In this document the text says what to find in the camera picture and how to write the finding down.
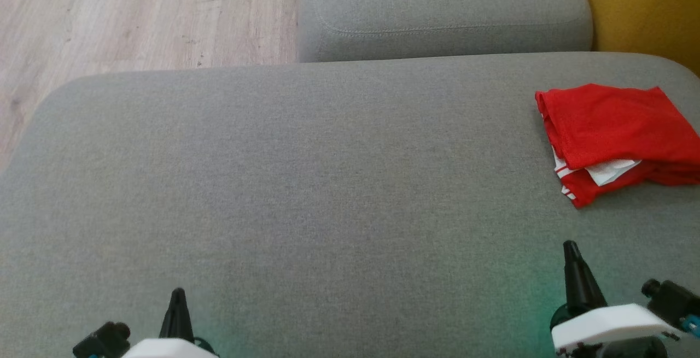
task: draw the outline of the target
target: gray sofa cushion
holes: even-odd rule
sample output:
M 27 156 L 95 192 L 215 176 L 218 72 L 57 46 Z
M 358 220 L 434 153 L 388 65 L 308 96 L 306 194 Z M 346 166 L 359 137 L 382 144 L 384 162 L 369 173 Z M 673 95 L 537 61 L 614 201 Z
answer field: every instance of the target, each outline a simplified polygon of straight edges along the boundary
M 106 320 L 156 336 L 182 286 L 223 357 L 552 356 L 565 239 L 611 304 L 651 277 L 700 291 L 700 188 L 559 193 L 534 92 L 588 82 L 658 85 L 700 128 L 700 80 L 632 54 L 67 84 L 0 177 L 3 352 L 68 356 Z
M 303 62 L 587 51 L 587 0 L 300 0 Z

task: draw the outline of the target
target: blue connector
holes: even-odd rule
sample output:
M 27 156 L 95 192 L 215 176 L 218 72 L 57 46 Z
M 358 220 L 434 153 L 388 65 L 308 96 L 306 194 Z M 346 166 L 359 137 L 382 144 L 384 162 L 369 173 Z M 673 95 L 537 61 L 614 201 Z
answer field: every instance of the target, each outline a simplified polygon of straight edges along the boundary
M 683 329 L 700 339 L 700 318 L 698 316 L 689 315 L 685 321 L 683 321 Z

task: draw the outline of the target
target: mustard yellow fabric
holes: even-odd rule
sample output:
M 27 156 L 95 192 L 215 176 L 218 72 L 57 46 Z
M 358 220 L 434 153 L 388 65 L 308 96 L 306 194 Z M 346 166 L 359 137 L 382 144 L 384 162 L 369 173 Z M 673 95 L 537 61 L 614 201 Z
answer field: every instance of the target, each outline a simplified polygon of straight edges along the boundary
M 667 57 L 700 74 L 700 0 L 588 0 L 597 51 Z

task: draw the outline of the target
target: wooden floor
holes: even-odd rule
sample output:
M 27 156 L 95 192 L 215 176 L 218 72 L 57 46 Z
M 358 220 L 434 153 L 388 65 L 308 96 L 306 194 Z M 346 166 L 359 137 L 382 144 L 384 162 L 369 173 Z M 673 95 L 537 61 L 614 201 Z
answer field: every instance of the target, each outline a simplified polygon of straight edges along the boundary
M 0 171 L 37 104 L 90 74 L 295 61 L 297 0 L 0 0 Z

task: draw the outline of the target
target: red fabric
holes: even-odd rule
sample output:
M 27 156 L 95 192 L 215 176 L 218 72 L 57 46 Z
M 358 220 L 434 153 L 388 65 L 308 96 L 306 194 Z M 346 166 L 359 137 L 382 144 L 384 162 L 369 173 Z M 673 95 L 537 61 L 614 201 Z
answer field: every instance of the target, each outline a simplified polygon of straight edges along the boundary
M 585 169 L 562 177 L 562 184 L 576 196 L 577 208 L 646 179 L 700 184 L 700 137 L 658 87 L 645 91 L 588 84 L 537 92 L 535 99 L 550 143 L 568 168 L 612 159 L 642 160 L 603 186 Z

